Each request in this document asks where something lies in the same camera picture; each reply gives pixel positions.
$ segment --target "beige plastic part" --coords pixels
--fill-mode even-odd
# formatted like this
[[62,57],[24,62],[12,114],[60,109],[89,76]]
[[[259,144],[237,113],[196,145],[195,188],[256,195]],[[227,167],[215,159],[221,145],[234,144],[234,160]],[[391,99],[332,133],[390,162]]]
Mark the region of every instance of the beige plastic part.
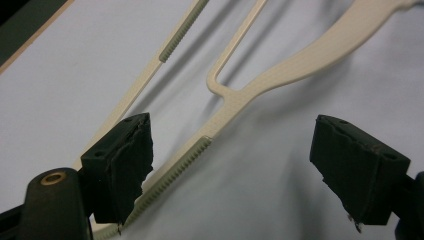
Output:
[[[299,81],[333,65],[361,46],[395,11],[406,10],[417,3],[416,0],[356,0],[346,13],[318,40],[262,73],[243,89],[236,91],[219,84],[216,81],[218,74],[266,1],[257,0],[242,26],[208,75],[209,89],[224,98],[224,105],[169,161],[143,184],[144,194],[137,199],[135,209],[127,220],[128,223],[136,219],[253,99],[271,89]],[[193,9],[195,3],[196,1],[194,1],[189,12]],[[160,67],[161,63],[158,60],[160,52],[133,84],[86,149],[91,147],[122,118],[139,92]],[[78,160],[74,167],[79,168],[80,166]],[[117,232],[117,228],[114,226],[99,224],[93,224],[93,230],[95,231],[95,239],[105,239]]]
[[[127,93],[119,101],[118,105],[113,109],[112,113],[104,121],[102,126],[97,130],[81,154],[85,153],[122,119],[141,91],[143,91],[145,86],[159,70],[162,63],[169,58],[173,50],[176,48],[207,3],[208,0],[194,0],[192,2],[188,11],[184,14],[175,29],[168,36],[162,47],[149,62],[141,75],[131,85]],[[81,160],[79,158],[76,159],[72,167],[76,170],[80,169],[82,167]],[[132,220],[128,219],[125,227],[131,224]],[[91,221],[91,227],[94,232],[94,239],[107,239],[118,233],[118,226],[112,224],[97,224],[96,222]]]

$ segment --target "black mount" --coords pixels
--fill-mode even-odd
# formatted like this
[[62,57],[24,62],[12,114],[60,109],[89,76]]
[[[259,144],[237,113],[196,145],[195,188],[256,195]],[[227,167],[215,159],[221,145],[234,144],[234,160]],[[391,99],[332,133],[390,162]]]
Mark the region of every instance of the black mount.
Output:
[[153,170],[148,113],[119,122],[81,157],[82,168],[35,177],[25,203],[0,214],[1,240],[92,239],[88,217],[124,224]]
[[349,122],[319,115],[311,162],[356,226],[399,218],[396,239],[424,239],[424,172],[413,180],[410,160]]

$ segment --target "white surface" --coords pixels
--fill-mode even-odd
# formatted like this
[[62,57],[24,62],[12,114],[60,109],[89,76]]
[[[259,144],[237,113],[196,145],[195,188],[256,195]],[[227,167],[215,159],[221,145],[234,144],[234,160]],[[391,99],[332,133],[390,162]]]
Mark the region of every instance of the white surface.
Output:
[[[0,211],[37,174],[72,165],[190,3],[75,1],[0,76]],[[211,1],[130,110],[151,114],[155,168],[221,104],[206,75],[253,3]],[[240,89],[349,4],[269,0],[220,80]],[[408,156],[411,176],[424,170],[423,13],[395,14],[345,61],[259,97],[120,239],[394,239],[395,216],[356,232],[309,149],[328,114]]]

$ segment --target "beige plastic arm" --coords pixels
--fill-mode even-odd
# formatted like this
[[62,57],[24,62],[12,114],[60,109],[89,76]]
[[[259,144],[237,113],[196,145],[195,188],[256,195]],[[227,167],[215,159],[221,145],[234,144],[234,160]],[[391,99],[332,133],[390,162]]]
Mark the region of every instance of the beige plastic arm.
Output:
[[257,96],[304,79],[327,68],[357,49],[397,10],[408,9],[412,0],[356,0],[318,40],[299,53],[259,75],[241,90],[219,84],[216,78],[262,9],[258,0],[230,44],[211,69],[209,89],[224,98],[224,105],[144,184],[134,216],[141,214],[211,144],[222,129]]
[[[187,33],[191,25],[194,23],[208,2],[209,0],[194,0],[192,2],[190,8],[177,24],[173,32],[169,35],[168,39],[164,42],[162,47],[159,49],[157,54],[153,57],[141,75],[132,84],[127,93],[119,101],[118,105],[114,108],[103,125],[97,130],[81,154],[86,152],[121,120],[121,118],[133,104],[144,87],[158,71],[162,63],[165,63],[168,60],[172,52],[175,50],[177,45],[180,43],[184,35]],[[75,161],[73,168],[77,170],[81,168],[81,160],[79,158]],[[131,220],[127,220],[125,226],[131,224],[131,222]],[[97,224],[94,221],[91,221],[91,227],[93,229],[95,239],[106,239],[117,234],[117,227],[115,225]]]

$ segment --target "black clamp jaw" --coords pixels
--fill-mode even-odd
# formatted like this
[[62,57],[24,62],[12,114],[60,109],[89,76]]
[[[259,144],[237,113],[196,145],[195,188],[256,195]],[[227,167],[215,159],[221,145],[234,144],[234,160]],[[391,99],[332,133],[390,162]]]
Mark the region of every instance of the black clamp jaw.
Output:
[[406,175],[408,158],[347,121],[320,115],[310,160],[357,228],[386,225],[394,212],[397,240],[424,239],[424,172]]
[[81,157],[82,168],[35,177],[25,203],[0,214],[1,240],[92,239],[88,217],[124,224],[153,170],[149,114],[122,120]]

